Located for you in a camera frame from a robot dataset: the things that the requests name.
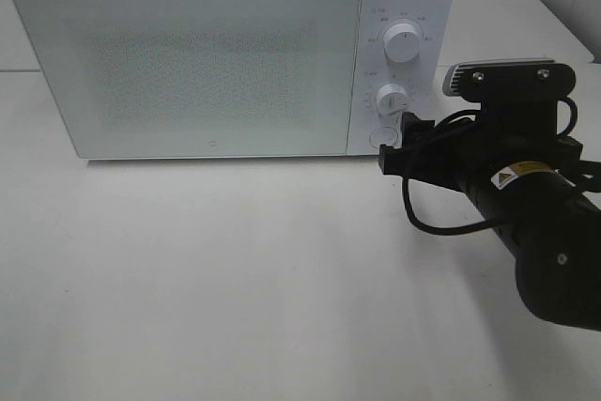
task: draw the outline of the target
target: timer knob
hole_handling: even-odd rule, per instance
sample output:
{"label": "timer knob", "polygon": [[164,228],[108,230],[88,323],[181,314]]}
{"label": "timer knob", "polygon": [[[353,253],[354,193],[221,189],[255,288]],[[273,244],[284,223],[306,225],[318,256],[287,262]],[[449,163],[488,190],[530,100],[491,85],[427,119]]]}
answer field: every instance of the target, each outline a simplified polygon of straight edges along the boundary
{"label": "timer knob", "polygon": [[395,63],[405,63],[420,52],[422,30],[416,23],[403,21],[391,25],[382,40],[386,56]]}
{"label": "timer knob", "polygon": [[387,84],[376,91],[376,107],[382,116],[398,115],[409,106],[407,90],[397,84]]}

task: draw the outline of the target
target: white table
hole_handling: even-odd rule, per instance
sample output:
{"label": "white table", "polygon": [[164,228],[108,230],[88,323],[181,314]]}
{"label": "white table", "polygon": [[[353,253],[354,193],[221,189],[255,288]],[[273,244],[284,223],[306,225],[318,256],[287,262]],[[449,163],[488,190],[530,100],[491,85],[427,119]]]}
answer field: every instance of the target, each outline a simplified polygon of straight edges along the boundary
{"label": "white table", "polygon": [[[601,69],[578,78],[601,159]],[[531,316],[492,233],[409,226],[374,158],[86,163],[40,74],[0,85],[3,401],[601,393],[600,335]],[[477,219],[414,189],[428,221]]]}
{"label": "white table", "polygon": [[[539,0],[454,0],[440,65],[538,56],[573,64],[593,61]],[[0,70],[38,68],[14,6],[0,0]]]}

